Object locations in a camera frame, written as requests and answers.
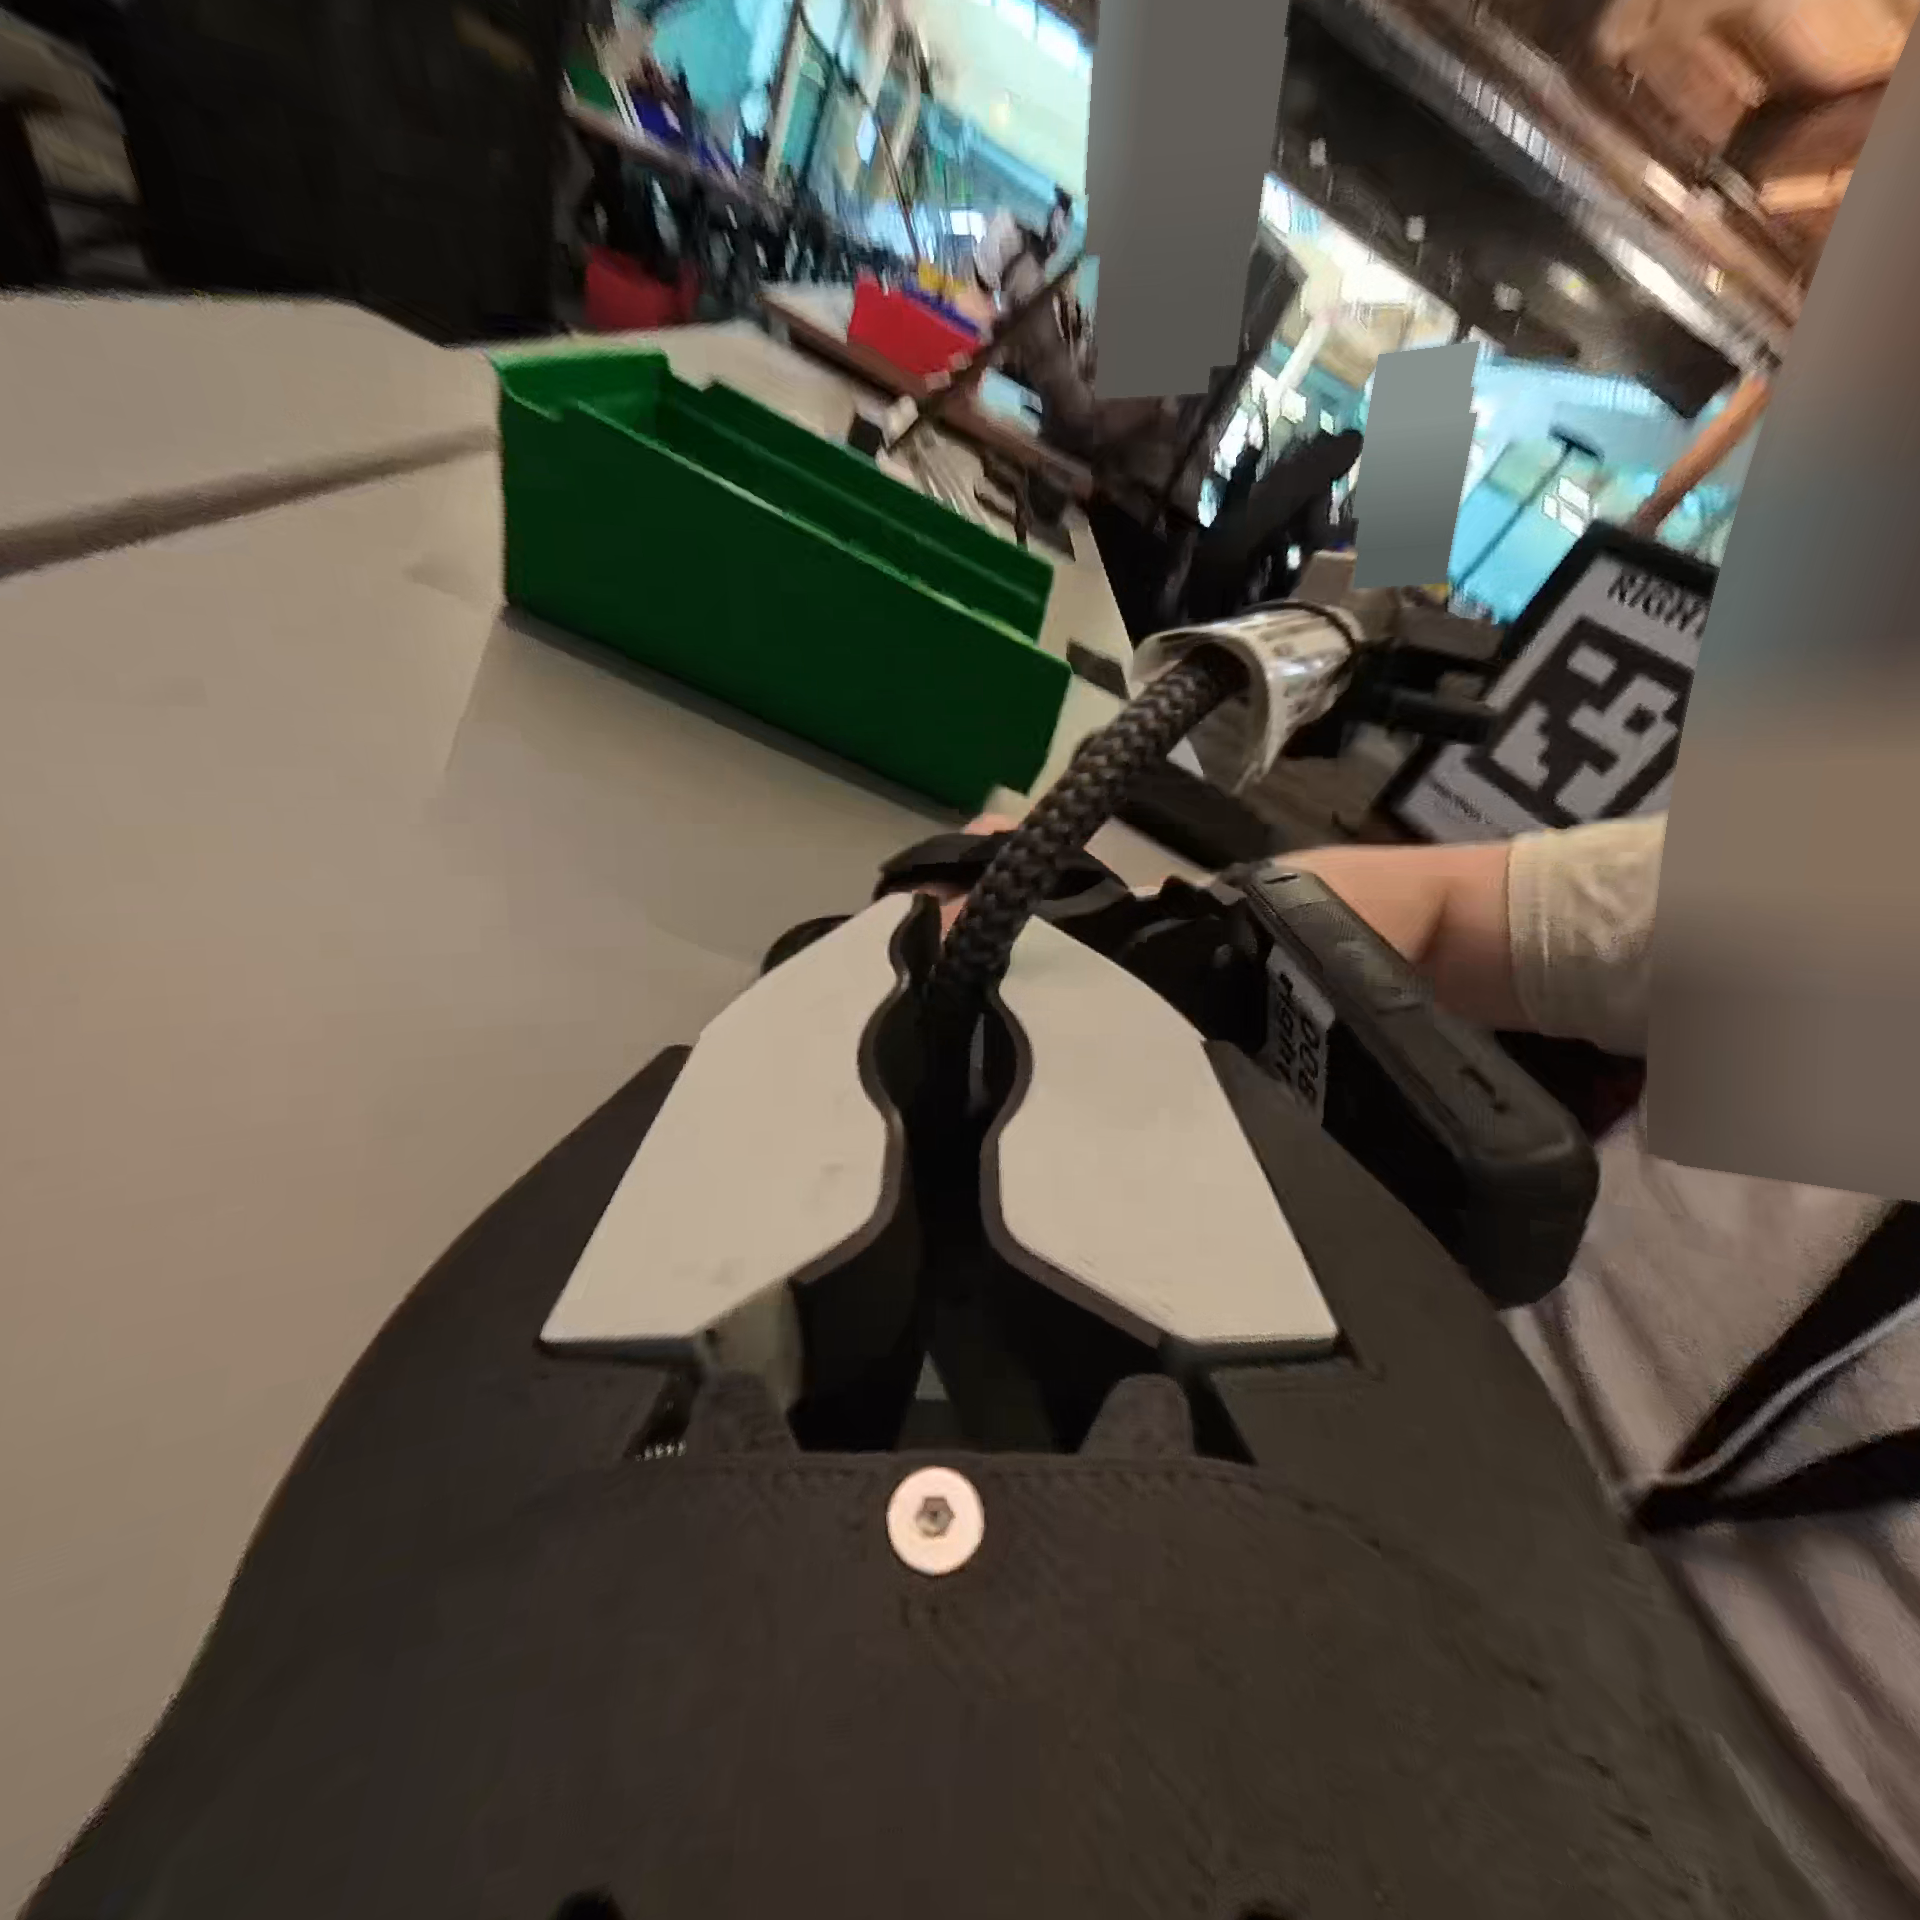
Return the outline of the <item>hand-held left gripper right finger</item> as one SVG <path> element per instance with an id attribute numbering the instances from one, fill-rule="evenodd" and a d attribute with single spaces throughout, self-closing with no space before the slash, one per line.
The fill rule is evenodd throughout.
<path id="1" fill-rule="evenodd" d="M 1328 1360 L 1340 1331 L 1200 1032 L 1034 920 L 976 1058 L 976 1437 L 1076 1454 L 1146 1377 L 1199 1454 L 1248 1454 L 1220 1377 Z"/>

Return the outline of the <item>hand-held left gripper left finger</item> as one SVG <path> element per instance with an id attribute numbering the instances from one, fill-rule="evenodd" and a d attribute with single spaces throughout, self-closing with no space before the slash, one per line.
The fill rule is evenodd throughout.
<path id="1" fill-rule="evenodd" d="M 543 1353 L 759 1381 L 802 1449 L 893 1449 L 924 1360 L 907 1113 L 932 900 L 767 969 L 679 1065 L 539 1329 Z"/>

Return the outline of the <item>person's right forearm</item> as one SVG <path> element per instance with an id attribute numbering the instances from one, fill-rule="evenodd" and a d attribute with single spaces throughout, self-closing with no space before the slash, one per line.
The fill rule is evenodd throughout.
<path id="1" fill-rule="evenodd" d="M 1320 878 L 1455 1016 L 1496 1032 L 1530 1028 L 1512 950 L 1508 844 L 1312 849 L 1290 867 Z"/>

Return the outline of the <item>black framed marker sign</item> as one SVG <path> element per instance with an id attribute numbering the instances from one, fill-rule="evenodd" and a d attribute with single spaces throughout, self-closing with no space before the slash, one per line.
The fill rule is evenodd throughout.
<path id="1" fill-rule="evenodd" d="M 1457 845 L 1664 810 L 1716 582 L 1660 540 L 1587 530 L 1506 628 L 1485 739 L 1411 755 L 1380 817 Z"/>

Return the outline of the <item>green plastic bin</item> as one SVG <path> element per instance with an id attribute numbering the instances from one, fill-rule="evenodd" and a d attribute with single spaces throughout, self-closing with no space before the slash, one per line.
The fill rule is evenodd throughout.
<path id="1" fill-rule="evenodd" d="M 492 370 L 516 611 L 948 810 L 1043 774 L 1043 558 L 659 349 Z"/>

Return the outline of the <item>red bin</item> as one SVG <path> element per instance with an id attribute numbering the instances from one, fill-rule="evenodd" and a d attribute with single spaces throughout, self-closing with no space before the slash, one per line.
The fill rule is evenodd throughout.
<path id="1" fill-rule="evenodd" d="M 591 248 L 584 267 L 584 328 L 594 333 L 676 329 L 692 322 L 700 269 L 681 260 L 663 276 L 635 257 Z"/>
<path id="2" fill-rule="evenodd" d="M 903 377 L 931 380 L 969 361 L 984 346 L 981 329 L 959 308 L 900 286 L 860 274 L 852 286 L 845 338 Z"/>

